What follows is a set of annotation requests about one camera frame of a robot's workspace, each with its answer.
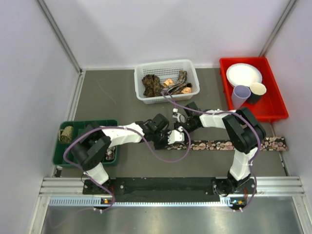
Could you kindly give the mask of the white paper plates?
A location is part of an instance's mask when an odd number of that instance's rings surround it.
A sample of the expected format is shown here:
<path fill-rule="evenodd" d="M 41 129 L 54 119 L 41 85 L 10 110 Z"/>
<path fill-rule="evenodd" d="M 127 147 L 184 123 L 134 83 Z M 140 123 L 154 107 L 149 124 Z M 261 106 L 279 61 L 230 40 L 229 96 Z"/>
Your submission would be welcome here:
<path fill-rule="evenodd" d="M 253 83 L 262 82 L 261 72 L 247 63 L 235 63 L 226 71 L 226 78 L 231 86 L 243 85 L 250 87 Z"/>

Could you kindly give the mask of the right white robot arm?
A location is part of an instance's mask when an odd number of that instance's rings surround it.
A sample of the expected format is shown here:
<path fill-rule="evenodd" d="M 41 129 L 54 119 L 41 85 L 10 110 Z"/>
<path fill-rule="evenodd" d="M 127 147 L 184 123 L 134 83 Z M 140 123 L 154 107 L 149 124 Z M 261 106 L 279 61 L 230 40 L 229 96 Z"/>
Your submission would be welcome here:
<path fill-rule="evenodd" d="M 174 128 L 183 128 L 191 133 L 199 128 L 225 129 L 234 148 L 233 163 L 227 178 L 217 182 L 215 190 L 222 195 L 239 193 L 245 188 L 246 182 L 252 175 L 254 158 L 260 151 L 266 132 L 247 107 L 238 110 L 221 111 L 197 108 L 194 102 L 184 107 L 186 117 L 173 110 L 176 119 Z"/>

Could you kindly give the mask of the rolled olive green tie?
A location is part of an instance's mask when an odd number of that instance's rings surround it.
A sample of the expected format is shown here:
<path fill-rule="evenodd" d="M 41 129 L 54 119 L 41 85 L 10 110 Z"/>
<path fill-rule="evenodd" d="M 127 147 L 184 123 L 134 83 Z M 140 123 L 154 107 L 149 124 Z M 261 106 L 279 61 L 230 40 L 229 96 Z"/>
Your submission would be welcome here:
<path fill-rule="evenodd" d="M 58 130 L 58 140 L 60 143 L 70 143 L 73 136 L 73 126 L 66 126 L 64 129 Z"/>

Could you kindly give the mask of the grey orange pattern tie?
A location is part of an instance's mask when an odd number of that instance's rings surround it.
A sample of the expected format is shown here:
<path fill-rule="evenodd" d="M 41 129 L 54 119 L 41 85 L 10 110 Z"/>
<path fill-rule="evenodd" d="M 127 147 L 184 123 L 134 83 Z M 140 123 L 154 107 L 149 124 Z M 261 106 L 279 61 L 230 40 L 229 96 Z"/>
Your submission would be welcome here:
<path fill-rule="evenodd" d="M 182 91 L 186 88 L 186 93 L 190 93 L 192 91 L 192 84 L 187 82 L 187 71 L 180 70 L 178 74 L 177 81 L 173 84 L 163 84 L 163 91 L 168 92 L 171 95 L 181 94 Z"/>

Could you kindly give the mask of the lilac paper cup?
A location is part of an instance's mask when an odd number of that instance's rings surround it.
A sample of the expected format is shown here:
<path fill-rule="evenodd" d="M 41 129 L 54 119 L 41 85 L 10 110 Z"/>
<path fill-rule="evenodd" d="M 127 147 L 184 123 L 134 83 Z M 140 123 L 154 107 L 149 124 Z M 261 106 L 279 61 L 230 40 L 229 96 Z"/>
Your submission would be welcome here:
<path fill-rule="evenodd" d="M 243 103 L 250 97 L 249 87 L 244 85 L 235 86 L 232 92 L 231 101 L 234 109 L 239 109 Z"/>

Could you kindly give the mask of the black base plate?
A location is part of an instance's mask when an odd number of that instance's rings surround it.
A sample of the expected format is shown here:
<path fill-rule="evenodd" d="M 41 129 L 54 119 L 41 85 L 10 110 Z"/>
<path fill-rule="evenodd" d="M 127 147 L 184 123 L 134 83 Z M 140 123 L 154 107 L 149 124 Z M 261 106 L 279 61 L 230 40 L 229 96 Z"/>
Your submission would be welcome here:
<path fill-rule="evenodd" d="M 225 177 L 117 177 L 103 187 L 116 202 L 210 202 L 220 195 L 251 195 L 255 183 L 251 178 L 235 188 Z"/>

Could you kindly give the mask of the white plastic basket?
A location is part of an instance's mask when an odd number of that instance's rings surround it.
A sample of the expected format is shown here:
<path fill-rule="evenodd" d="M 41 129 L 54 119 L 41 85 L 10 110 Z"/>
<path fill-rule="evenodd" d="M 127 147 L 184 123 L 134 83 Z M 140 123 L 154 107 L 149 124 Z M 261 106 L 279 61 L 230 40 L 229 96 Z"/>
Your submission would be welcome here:
<path fill-rule="evenodd" d="M 145 91 L 145 87 L 143 85 L 142 79 L 146 75 L 156 75 L 157 77 L 160 78 L 161 84 L 168 79 L 171 79 L 172 81 L 177 81 L 179 71 L 181 70 L 187 72 L 186 81 L 192 85 L 191 87 L 192 92 L 188 94 L 173 95 L 173 99 L 175 101 L 191 99 L 194 95 L 199 93 L 200 86 L 195 67 L 189 59 L 151 62 L 137 66 L 134 71 L 136 97 L 139 100 L 143 101 L 145 104 L 156 104 L 165 102 L 166 99 L 163 96 L 146 97 L 143 94 Z"/>

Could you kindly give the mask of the aluminium frame rail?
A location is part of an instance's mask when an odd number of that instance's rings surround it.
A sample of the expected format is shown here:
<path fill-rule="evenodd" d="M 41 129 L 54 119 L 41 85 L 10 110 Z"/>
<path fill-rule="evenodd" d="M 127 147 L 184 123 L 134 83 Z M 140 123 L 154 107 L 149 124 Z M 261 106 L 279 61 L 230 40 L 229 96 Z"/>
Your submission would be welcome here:
<path fill-rule="evenodd" d="M 44 178 L 39 196 L 81 196 L 86 178 Z M 257 178 L 257 196 L 304 196 L 302 182 L 297 176 L 263 176 Z"/>

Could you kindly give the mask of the black paper cup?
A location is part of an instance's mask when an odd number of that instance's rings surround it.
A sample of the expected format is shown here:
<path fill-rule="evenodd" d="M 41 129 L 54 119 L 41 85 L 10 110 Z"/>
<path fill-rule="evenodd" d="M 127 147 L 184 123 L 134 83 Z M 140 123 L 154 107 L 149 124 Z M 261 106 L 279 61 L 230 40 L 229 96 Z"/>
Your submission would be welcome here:
<path fill-rule="evenodd" d="M 250 91 L 251 91 L 251 95 L 248 98 L 247 102 L 249 104 L 256 104 L 257 102 L 260 101 L 262 96 L 266 94 L 267 88 L 264 84 L 255 82 L 250 85 Z"/>

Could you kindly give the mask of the pink floral dark tie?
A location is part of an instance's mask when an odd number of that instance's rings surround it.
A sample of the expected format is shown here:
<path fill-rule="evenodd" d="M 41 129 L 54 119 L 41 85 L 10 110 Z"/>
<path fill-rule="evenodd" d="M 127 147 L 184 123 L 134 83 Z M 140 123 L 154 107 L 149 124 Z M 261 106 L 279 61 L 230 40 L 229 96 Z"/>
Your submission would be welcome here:
<path fill-rule="evenodd" d="M 188 143 L 174 143 L 173 145 L 165 147 L 167 150 L 186 150 Z M 208 151 L 232 151 L 234 145 L 229 140 L 192 140 L 191 150 L 208 150 Z M 288 146 L 284 136 L 266 137 L 262 140 L 261 151 L 288 151 Z"/>

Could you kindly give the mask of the red plastic bin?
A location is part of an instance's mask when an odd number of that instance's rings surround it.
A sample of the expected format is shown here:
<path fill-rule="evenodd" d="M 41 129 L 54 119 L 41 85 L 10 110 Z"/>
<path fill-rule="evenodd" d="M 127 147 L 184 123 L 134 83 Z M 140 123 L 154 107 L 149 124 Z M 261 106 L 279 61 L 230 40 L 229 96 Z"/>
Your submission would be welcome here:
<path fill-rule="evenodd" d="M 226 78 L 227 69 L 236 63 L 247 63 L 257 68 L 262 74 L 262 83 L 266 86 L 267 92 L 256 104 L 244 103 L 260 122 L 277 122 L 289 117 L 282 95 L 279 91 L 275 77 L 266 57 L 247 57 L 247 58 L 221 58 L 220 75 L 223 83 L 223 93 L 226 97 L 228 109 L 233 109 L 231 95 L 233 86 Z"/>

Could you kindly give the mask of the brown leaf pattern tie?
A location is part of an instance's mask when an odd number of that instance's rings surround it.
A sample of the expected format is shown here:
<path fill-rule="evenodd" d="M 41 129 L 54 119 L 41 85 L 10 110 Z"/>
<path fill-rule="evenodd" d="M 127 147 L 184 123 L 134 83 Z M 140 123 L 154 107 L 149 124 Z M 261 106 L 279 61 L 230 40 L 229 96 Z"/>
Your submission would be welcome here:
<path fill-rule="evenodd" d="M 148 74 L 142 79 L 142 83 L 145 87 L 143 95 L 147 98 L 159 97 L 163 90 L 163 86 L 160 83 L 160 78 L 156 75 Z"/>

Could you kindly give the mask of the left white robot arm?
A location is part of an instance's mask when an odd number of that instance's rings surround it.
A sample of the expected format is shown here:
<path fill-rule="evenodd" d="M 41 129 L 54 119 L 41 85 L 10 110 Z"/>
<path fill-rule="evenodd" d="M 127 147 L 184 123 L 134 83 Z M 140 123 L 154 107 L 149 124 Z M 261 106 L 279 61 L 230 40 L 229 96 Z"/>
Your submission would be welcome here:
<path fill-rule="evenodd" d="M 169 121 L 157 114 L 147 121 L 136 121 L 125 126 L 100 126 L 89 124 L 69 146 L 79 167 L 94 180 L 99 193 L 109 191 L 111 182 L 102 161 L 107 150 L 127 143 L 153 142 L 162 146 L 167 143 Z"/>

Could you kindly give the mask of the rolled pink floral tie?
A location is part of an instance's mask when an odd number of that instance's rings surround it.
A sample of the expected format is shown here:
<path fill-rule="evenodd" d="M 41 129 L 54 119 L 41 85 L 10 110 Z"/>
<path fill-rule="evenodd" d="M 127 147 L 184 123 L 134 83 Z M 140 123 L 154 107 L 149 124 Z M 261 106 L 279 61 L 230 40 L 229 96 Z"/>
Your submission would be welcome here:
<path fill-rule="evenodd" d="M 116 148 L 111 147 L 107 149 L 107 152 L 105 154 L 105 160 L 106 161 L 113 161 L 115 159 L 115 153 L 116 153 Z"/>

